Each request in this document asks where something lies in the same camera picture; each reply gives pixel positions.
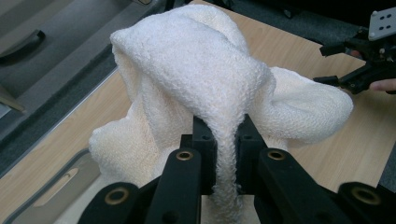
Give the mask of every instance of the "towel fold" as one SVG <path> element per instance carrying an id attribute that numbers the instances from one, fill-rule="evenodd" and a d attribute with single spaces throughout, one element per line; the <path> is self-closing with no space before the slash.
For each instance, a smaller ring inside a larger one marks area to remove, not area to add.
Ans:
<path id="1" fill-rule="evenodd" d="M 268 146 L 287 150 L 332 135 L 353 107 L 337 88 L 251 57 L 236 24 L 215 7 L 153 15 L 110 40 L 132 105 L 124 119 L 92 133 L 93 158 L 109 183 L 142 187 L 161 174 L 180 136 L 192 132 L 192 116 L 201 118 L 218 147 L 203 223 L 249 218 L 234 183 L 234 135 L 246 113 Z"/>

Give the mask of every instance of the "white towel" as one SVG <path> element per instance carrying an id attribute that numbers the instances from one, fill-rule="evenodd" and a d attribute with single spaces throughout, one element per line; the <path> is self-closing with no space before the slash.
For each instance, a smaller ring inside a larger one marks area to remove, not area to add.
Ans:
<path id="1" fill-rule="evenodd" d="M 287 150 L 332 135 L 353 107 L 335 87 L 251 57 L 236 24 L 215 7 L 149 16 L 110 39 L 132 105 L 124 119 L 93 132 L 92 156 L 109 183 L 142 187 L 161 174 L 180 136 L 192 132 L 192 116 L 203 119 L 218 147 L 204 223 L 245 222 L 251 213 L 234 183 L 234 135 L 246 113 L 269 147 Z"/>

